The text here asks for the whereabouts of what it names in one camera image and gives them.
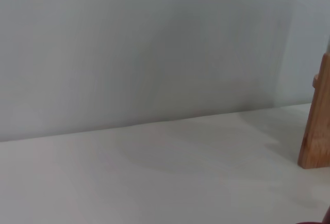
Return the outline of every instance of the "wooden object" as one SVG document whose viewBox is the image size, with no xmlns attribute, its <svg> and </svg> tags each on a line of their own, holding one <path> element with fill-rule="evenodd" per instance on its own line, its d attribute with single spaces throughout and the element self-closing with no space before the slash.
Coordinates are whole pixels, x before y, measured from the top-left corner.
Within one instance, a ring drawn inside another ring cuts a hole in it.
<svg viewBox="0 0 330 224">
<path fill-rule="evenodd" d="M 323 55 L 313 86 L 314 97 L 298 159 L 305 169 L 330 166 L 330 53 Z"/>
</svg>

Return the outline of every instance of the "white tabletop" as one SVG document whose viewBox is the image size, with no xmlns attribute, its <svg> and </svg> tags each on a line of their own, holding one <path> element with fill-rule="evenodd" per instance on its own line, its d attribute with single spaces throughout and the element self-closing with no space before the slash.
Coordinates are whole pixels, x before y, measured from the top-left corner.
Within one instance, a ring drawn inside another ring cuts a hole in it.
<svg viewBox="0 0 330 224">
<path fill-rule="evenodd" d="M 310 105 L 0 143 L 0 223 L 320 221 L 330 169 L 296 165 Z"/>
</svg>

